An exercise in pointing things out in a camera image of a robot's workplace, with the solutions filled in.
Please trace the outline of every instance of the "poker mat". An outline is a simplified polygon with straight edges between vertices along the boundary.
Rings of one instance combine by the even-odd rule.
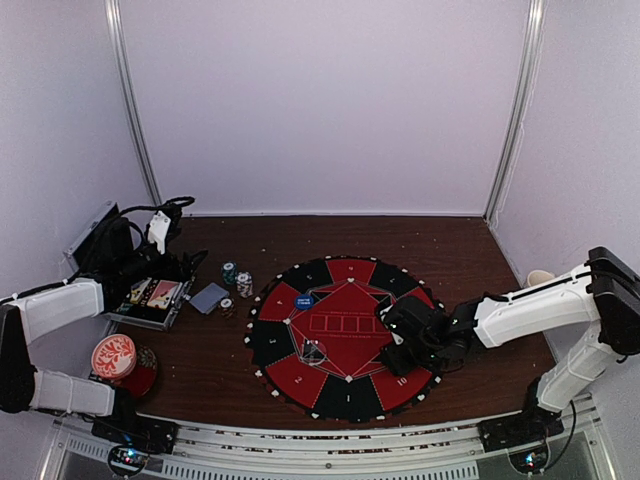
[[[402,412],[441,378],[423,367],[397,377],[379,361],[393,338],[374,310],[410,295],[437,302],[423,281],[377,258],[294,265],[250,311],[244,342],[255,376],[272,397],[316,419],[361,423]]]

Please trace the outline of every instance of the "robotic arm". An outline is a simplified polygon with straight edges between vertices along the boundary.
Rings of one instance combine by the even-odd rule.
[[[414,297],[377,312],[394,343],[383,362],[397,375],[417,365],[446,368],[470,344],[485,347],[562,325],[590,322],[569,354],[530,385],[521,413],[479,425],[485,451],[538,441],[562,432],[559,415],[605,369],[640,353],[640,278],[609,250],[541,285],[458,305],[451,315]]]
[[[193,201],[186,197],[159,207],[124,210],[98,227],[89,255],[69,280],[0,301],[0,410],[81,413],[102,417],[103,427],[148,437],[135,433],[137,416],[127,391],[40,369],[31,364],[27,346],[67,324],[117,308],[131,287],[149,276],[189,280],[207,252],[184,254],[179,260],[166,251],[166,244],[179,235],[182,207]],[[156,210],[137,248],[130,238],[130,222],[124,219],[134,210]]]

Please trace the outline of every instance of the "white wall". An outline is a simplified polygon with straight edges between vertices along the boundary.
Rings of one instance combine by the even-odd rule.
[[[0,297],[70,271],[62,250],[100,205],[148,203],[104,2],[0,5]],[[32,361],[81,374],[103,320],[36,341]],[[33,478],[51,418],[0,413],[2,478]]]
[[[162,194],[196,213],[483,213],[528,4],[122,2]]]
[[[522,280],[563,273],[605,245],[640,271],[640,3],[550,2],[533,100],[494,229]],[[548,335],[560,354],[581,335]],[[623,466],[640,477],[640,359],[592,391]]]

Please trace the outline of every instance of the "stack of poker chips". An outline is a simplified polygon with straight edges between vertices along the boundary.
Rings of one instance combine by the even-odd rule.
[[[222,280],[225,285],[233,285],[236,283],[238,275],[238,266],[233,262],[227,262],[222,266]]]
[[[238,285],[238,295],[242,298],[249,298],[253,295],[253,280],[249,272],[241,272],[236,277],[236,283]]]
[[[224,318],[236,316],[236,304],[230,298],[223,298],[220,301],[220,315]]]

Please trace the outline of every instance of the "round poker mat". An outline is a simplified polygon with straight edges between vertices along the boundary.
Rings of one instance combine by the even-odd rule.
[[[393,338],[374,310],[410,295],[434,308],[423,285],[376,258],[325,257],[293,266],[250,311],[244,341],[256,377],[273,397],[313,418],[383,420],[421,402],[440,382],[439,372],[417,367],[406,377],[392,375],[378,356]],[[296,304],[301,295],[313,299],[311,308]]]

